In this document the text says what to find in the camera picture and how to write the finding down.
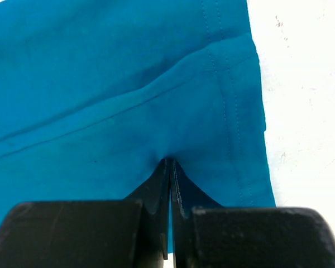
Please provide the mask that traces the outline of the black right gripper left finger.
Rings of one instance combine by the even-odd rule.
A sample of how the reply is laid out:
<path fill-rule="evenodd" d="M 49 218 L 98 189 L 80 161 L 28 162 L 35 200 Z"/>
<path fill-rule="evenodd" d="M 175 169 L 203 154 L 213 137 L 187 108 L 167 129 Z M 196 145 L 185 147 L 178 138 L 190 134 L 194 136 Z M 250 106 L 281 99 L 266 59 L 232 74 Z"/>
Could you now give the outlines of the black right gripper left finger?
<path fill-rule="evenodd" d="M 170 161 L 120 200 L 26 202 L 0 226 L 0 267 L 163 267 Z"/>

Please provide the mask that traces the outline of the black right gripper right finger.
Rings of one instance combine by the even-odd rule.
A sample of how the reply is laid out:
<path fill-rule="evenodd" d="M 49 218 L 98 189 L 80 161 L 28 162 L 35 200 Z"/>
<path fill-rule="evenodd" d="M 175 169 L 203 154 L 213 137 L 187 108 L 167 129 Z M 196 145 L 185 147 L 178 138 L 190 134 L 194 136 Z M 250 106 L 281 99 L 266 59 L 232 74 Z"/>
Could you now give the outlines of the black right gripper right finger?
<path fill-rule="evenodd" d="M 335 267 L 335 238 L 315 210 L 229 208 L 170 166 L 175 267 Z"/>

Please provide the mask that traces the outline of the blue t shirt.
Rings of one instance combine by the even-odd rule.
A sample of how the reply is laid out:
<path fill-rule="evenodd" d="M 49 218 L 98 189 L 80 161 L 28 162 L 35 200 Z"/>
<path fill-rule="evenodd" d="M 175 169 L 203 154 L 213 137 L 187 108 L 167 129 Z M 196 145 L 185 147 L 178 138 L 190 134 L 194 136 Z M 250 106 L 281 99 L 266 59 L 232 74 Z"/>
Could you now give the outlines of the blue t shirt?
<path fill-rule="evenodd" d="M 0 224 L 121 199 L 175 159 L 226 207 L 273 207 L 246 1 L 0 2 Z"/>

